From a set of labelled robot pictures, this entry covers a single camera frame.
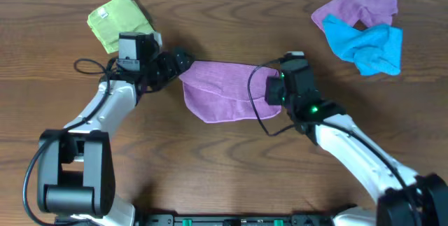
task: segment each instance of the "green connector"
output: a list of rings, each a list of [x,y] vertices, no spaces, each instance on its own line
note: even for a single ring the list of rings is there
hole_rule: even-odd
[[[191,226],[192,224],[193,224],[193,221],[191,219],[182,220],[182,226]]]
[[[274,226],[283,226],[283,220],[274,220]]]

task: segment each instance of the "purple towel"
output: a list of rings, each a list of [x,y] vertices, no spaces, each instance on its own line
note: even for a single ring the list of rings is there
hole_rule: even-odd
[[[247,94],[247,80],[254,68],[224,62],[194,62],[179,76],[185,104],[206,123],[256,119]],[[278,76],[277,70],[261,68],[251,80],[253,101],[262,119],[272,118],[281,111],[281,106],[269,106],[265,101],[268,76]]]
[[[392,24],[392,15],[398,13],[397,0],[332,0],[317,9],[311,19],[323,30],[322,21],[329,14],[354,26],[358,20],[366,27]]]

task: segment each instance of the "towel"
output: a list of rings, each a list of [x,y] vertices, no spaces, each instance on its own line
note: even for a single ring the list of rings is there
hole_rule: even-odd
[[[186,106],[206,123],[256,119],[247,94],[247,80],[254,68],[224,62],[194,62],[179,76]],[[277,70],[261,68],[251,80],[251,94],[262,119],[272,118],[281,111],[281,106],[269,106],[265,101],[268,76],[278,76]]]
[[[354,26],[361,20],[366,27],[392,24],[392,15],[398,13],[397,0],[332,0],[317,9],[311,18],[323,31],[322,20],[333,14]]]
[[[327,16],[322,23],[334,54],[346,62],[354,62],[362,76],[400,73],[401,29],[379,24],[359,31],[334,15]]]
[[[150,34],[154,31],[133,0],[111,0],[91,12],[87,23],[108,54],[118,51],[120,32]]]

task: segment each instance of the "folded towel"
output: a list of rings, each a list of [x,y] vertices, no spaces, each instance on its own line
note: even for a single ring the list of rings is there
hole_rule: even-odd
[[[225,62],[194,62],[179,76],[186,106],[207,123],[256,119],[247,94],[247,80],[254,68]],[[265,101],[268,76],[278,76],[277,70],[261,68],[251,80],[253,101],[262,119],[281,111],[281,106],[269,106]]]
[[[150,34],[154,31],[133,0],[111,0],[91,12],[87,23],[108,54],[118,51],[120,32]]]

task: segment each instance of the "wood grain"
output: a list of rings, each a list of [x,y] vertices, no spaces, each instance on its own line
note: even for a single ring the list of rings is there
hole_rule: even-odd
[[[0,221],[30,225],[25,169],[47,128],[76,117],[97,88],[72,62],[108,55],[86,24],[109,0],[0,0]],[[448,0],[398,0],[402,73],[359,76],[328,47],[310,15],[329,0],[139,0],[167,48],[198,59],[259,64],[303,50],[325,96],[381,147],[421,174],[448,179]],[[282,113],[267,126],[290,123]],[[297,132],[268,138],[253,120],[208,125],[181,83],[141,100],[112,141],[118,194],[178,213],[290,213],[374,206],[331,155]],[[35,206],[36,176],[30,184]],[[47,220],[50,215],[41,215]]]

